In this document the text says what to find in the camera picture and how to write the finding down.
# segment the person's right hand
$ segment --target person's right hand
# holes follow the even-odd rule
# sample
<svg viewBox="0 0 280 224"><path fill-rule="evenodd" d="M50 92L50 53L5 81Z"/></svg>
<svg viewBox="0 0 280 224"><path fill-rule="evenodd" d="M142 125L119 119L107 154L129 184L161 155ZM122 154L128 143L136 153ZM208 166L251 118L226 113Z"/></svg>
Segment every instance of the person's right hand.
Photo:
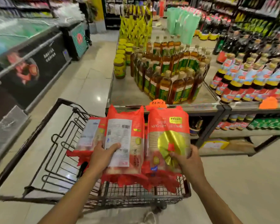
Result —
<svg viewBox="0 0 280 224"><path fill-rule="evenodd" d="M199 156L198 148L194 145L191 145L190 147L192 149L190 158L178 155L174 152L170 153L170 156L178 161L180 167L182 168L182 173L186 176L187 180L195 189L200 184L204 184L206 178L204 175L203 164Z"/></svg>

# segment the person's left hand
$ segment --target person's left hand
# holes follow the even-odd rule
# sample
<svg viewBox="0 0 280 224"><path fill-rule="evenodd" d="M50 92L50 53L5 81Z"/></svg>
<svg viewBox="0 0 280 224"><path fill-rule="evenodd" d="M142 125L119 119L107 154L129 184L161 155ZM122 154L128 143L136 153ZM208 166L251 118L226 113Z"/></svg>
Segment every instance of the person's left hand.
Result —
<svg viewBox="0 0 280 224"><path fill-rule="evenodd" d="M103 142L99 141L94 147L88 168L91 172L97 173L98 178L101 177L103 170L109 165L114 152L121 147L121 143L115 143L106 150L103 149L102 145Z"/></svg>

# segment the nutrition label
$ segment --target nutrition label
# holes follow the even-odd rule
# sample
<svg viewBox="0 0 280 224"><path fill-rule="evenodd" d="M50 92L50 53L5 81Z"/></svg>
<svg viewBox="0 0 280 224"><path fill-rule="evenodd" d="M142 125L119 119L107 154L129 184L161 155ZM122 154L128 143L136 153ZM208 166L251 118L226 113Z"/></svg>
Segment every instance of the nutrition label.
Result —
<svg viewBox="0 0 280 224"><path fill-rule="evenodd" d="M86 123L86 126L83 130L83 133L80 137L78 145L82 146L92 146L93 138L98 129L98 125L100 124L100 119L90 119Z"/></svg>
<svg viewBox="0 0 280 224"><path fill-rule="evenodd" d="M113 154L109 167L128 167L130 165L132 121L129 119L108 120L105 149L120 142L120 149Z"/></svg>

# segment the cart wheel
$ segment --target cart wheel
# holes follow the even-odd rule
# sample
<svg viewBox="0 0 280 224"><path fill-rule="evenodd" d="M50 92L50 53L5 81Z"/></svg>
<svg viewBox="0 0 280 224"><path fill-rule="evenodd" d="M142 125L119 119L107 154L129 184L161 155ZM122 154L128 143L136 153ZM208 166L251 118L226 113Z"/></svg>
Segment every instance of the cart wheel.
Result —
<svg viewBox="0 0 280 224"><path fill-rule="evenodd" d="M167 208L167 203L165 201L156 202L151 206L151 211L154 214L160 213Z"/></svg>

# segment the barcode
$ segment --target barcode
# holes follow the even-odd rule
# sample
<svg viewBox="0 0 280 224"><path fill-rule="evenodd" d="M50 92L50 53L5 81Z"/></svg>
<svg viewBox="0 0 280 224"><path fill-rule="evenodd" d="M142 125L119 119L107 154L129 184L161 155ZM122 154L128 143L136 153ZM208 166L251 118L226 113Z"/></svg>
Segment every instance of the barcode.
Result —
<svg viewBox="0 0 280 224"><path fill-rule="evenodd" d="M129 129L129 128L130 128L130 125L122 125L122 128Z"/></svg>

